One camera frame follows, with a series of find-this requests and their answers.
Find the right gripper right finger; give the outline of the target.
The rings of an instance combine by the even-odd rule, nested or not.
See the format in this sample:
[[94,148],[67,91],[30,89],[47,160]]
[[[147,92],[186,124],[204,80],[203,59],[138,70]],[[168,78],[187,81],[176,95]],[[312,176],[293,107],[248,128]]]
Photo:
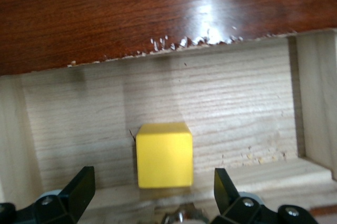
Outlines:
[[215,168],[214,197],[220,214],[211,223],[317,223],[304,208],[281,205],[277,212],[241,196],[224,168]]

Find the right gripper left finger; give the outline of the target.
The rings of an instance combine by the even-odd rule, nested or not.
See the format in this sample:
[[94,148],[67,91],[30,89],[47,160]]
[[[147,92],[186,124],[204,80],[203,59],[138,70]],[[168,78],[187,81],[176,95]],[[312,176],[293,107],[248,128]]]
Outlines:
[[47,194],[20,210],[1,203],[1,223],[78,223],[94,195],[94,167],[85,166],[56,195]]

